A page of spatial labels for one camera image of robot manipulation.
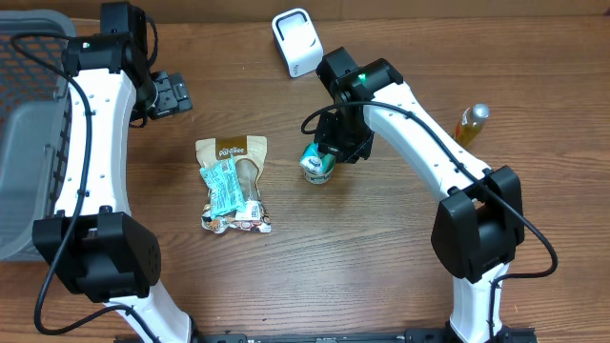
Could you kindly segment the yellow dish soap bottle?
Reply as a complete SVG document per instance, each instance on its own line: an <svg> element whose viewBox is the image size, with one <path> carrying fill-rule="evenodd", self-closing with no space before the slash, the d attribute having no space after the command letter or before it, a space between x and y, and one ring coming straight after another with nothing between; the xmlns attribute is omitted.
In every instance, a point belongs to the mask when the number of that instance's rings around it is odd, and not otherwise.
<svg viewBox="0 0 610 343"><path fill-rule="evenodd" d="M489 116L490 110L486 104L479 103L467 108L452 130L452 138L461 147L468 147L482 131Z"/></svg>

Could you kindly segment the teal snack packet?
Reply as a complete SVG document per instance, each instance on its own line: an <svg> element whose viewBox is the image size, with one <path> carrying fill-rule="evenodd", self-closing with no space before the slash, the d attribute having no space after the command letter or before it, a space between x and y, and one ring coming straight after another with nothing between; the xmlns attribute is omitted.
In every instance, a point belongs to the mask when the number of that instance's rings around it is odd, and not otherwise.
<svg viewBox="0 0 610 343"><path fill-rule="evenodd" d="M246 202L239 184L236 163L232 156L229 159L217 161L209 168L202 167L200 174L210 193L211 219L245 209Z"/></svg>

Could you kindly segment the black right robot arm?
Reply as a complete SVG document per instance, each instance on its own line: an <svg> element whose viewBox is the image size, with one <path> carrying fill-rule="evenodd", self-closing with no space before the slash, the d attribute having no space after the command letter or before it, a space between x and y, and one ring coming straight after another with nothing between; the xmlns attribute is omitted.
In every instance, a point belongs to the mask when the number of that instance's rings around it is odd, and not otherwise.
<svg viewBox="0 0 610 343"><path fill-rule="evenodd" d="M453 276L454 307L438 338L447 342L507 342L499 318L501 278L524 240L521 188L508 167L492 170L454 141L423 109L402 75L385 59L359 66L343 48L315 70L334 99L314 135L339 163L369 157L384 138L427 185L437 202L431 242Z"/></svg>

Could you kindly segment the brown snack pouch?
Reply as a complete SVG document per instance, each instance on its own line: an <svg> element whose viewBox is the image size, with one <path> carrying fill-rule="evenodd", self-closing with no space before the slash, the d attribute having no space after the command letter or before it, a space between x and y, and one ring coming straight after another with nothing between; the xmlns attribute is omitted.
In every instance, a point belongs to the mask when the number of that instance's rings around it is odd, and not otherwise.
<svg viewBox="0 0 610 343"><path fill-rule="evenodd" d="M272 231L258 188L267 151L267 138L257 135L195 142L199 172L208 188L201 215L203 229L216 234Z"/></svg>

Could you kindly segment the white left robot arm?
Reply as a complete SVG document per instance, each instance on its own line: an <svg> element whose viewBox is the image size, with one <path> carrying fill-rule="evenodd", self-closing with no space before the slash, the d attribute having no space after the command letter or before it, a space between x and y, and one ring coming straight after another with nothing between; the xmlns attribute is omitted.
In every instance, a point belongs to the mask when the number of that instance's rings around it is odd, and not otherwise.
<svg viewBox="0 0 610 343"><path fill-rule="evenodd" d="M71 37L62 53L71 130L53 215L32 228L34 247L73 294L119 313L142 342L194 342L196 326L164 287L156 236L138 223L126 187L130 127L189 111L183 77L153 71L153 20L128 2L101 7L100 31Z"/></svg>

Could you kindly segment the teal tissue pack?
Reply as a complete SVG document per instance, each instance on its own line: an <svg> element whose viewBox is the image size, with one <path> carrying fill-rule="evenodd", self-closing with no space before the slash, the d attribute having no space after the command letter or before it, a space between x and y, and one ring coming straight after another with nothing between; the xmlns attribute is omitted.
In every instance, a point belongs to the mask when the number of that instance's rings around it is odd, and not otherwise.
<svg viewBox="0 0 610 343"><path fill-rule="evenodd" d="M318 144L312 142L305 148L299 165L307 172L323 174L331 167L334 158L330 153L320 152Z"/></svg>

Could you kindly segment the green lid jar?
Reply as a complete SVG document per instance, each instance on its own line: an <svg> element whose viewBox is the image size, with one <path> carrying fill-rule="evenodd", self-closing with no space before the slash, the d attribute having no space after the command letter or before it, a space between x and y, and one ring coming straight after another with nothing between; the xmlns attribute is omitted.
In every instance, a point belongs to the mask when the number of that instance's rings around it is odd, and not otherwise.
<svg viewBox="0 0 610 343"><path fill-rule="evenodd" d="M308 158L301 165L303 169L304 178L312 184L324 184L332 176L335 161L334 160L323 160L319 158Z"/></svg>

